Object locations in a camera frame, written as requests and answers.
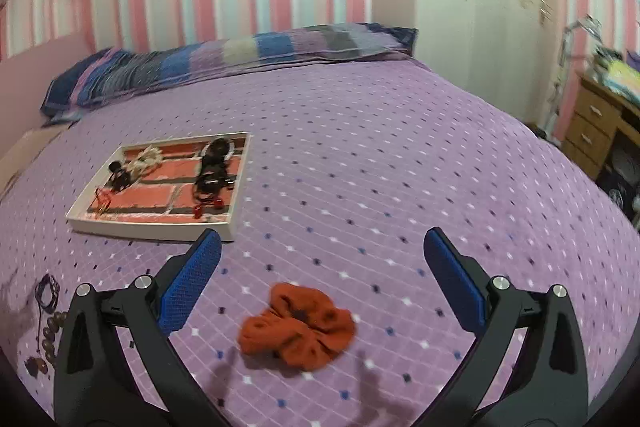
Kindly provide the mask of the white jewelry tray orange lining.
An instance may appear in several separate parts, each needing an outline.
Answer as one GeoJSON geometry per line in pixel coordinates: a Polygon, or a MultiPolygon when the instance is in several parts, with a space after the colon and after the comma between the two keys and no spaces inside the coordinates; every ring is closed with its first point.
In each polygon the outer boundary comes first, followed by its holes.
{"type": "Polygon", "coordinates": [[[206,229],[221,239],[233,241],[240,214],[241,192],[250,153],[250,134],[231,132],[156,140],[122,145],[96,170],[66,213],[66,221],[79,233],[144,239],[159,242],[192,242],[206,229]],[[204,150],[215,139],[232,143],[228,176],[200,175],[204,150]],[[102,216],[89,212],[97,187],[109,188],[108,165],[129,161],[148,146],[158,147],[162,165],[140,179],[132,179],[126,190],[114,193],[112,205],[102,216]]]}

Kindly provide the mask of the pink headboard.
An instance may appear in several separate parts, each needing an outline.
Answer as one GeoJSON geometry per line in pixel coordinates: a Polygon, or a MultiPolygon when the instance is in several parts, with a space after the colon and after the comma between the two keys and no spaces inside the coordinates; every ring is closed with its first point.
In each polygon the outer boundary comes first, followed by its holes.
{"type": "Polygon", "coordinates": [[[40,106],[50,82],[91,54],[83,34],[53,39],[1,62],[0,152],[46,121],[40,106]]]}

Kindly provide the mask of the striped patchwork pillow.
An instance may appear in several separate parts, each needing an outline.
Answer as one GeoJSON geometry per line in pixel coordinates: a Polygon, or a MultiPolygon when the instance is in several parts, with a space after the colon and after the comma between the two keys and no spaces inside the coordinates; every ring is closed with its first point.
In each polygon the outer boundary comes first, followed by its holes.
{"type": "Polygon", "coordinates": [[[379,23],[314,25],[204,41],[166,51],[99,50],[55,77],[40,105],[50,121],[75,121],[120,98],[295,64],[413,56],[419,31],[379,23]]]}

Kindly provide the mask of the orange scrunchie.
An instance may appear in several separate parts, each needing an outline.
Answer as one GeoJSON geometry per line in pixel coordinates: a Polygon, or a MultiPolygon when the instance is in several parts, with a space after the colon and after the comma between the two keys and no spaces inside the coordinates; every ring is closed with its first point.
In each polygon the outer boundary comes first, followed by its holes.
{"type": "Polygon", "coordinates": [[[268,307],[242,323],[243,355],[274,353],[293,369],[313,372],[341,355],[356,336],[352,314],[318,289],[277,283],[268,307]]]}

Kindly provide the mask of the cream pearl scrunchie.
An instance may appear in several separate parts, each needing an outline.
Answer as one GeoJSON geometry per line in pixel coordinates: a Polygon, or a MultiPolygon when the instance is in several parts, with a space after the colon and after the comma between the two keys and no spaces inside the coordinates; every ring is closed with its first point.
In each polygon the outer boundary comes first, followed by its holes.
{"type": "Polygon", "coordinates": [[[140,179],[162,165],[162,151],[155,146],[148,146],[136,158],[129,161],[126,170],[132,179],[140,179]]]}

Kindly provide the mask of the silver desk lamp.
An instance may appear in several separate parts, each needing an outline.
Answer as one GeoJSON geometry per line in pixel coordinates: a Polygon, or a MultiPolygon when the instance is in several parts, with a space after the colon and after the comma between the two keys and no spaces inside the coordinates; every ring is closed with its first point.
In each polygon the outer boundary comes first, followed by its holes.
{"type": "Polygon", "coordinates": [[[570,77],[572,62],[574,58],[574,40],[577,31],[584,32],[593,38],[597,43],[602,43],[601,23],[591,15],[585,15],[573,23],[568,24],[562,33],[562,40],[559,50],[558,66],[559,72],[553,85],[552,95],[549,98],[549,112],[544,122],[544,134],[548,141],[554,142],[554,127],[560,116],[564,91],[570,77]]]}

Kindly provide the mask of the black claw hair clip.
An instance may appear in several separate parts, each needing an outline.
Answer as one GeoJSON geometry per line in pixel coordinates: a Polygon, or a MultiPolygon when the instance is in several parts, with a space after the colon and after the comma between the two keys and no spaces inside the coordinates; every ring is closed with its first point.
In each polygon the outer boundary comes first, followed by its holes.
{"type": "Polygon", "coordinates": [[[130,172],[118,160],[114,160],[108,165],[108,171],[111,173],[108,179],[108,186],[114,193],[126,190],[132,184],[130,172]]]}

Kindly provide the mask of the wooden drawer nightstand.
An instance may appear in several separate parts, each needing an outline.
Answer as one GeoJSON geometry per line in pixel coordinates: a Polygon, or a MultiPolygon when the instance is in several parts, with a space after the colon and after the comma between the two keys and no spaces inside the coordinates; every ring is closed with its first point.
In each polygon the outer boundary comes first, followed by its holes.
{"type": "Polygon", "coordinates": [[[614,150],[639,162],[639,107],[615,94],[584,72],[561,150],[586,176],[596,181],[612,170],[614,150]]]}

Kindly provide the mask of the small brown bead earrings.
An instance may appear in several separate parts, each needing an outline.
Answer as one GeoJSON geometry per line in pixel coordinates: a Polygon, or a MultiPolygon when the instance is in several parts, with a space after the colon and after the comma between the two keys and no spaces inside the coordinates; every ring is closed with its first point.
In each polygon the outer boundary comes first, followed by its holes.
{"type": "Polygon", "coordinates": [[[40,374],[47,375],[49,372],[48,363],[40,357],[29,357],[24,365],[27,373],[34,378],[40,374]]]}

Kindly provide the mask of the beige folded cloth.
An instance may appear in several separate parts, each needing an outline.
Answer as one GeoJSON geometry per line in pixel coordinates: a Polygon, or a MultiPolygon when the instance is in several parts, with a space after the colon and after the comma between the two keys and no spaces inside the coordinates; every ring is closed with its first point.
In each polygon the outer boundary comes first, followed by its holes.
{"type": "Polygon", "coordinates": [[[72,127],[71,124],[29,130],[1,158],[0,190],[1,197],[11,191],[12,186],[25,169],[38,155],[61,133],[72,127]]]}

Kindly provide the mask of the black scrunchie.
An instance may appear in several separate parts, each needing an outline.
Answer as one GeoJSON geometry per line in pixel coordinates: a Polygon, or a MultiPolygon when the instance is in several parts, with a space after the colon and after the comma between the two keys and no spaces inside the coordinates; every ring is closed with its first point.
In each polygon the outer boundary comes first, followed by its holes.
{"type": "Polygon", "coordinates": [[[228,176],[228,161],[232,156],[232,143],[224,138],[210,142],[201,158],[200,175],[219,174],[228,176]]]}

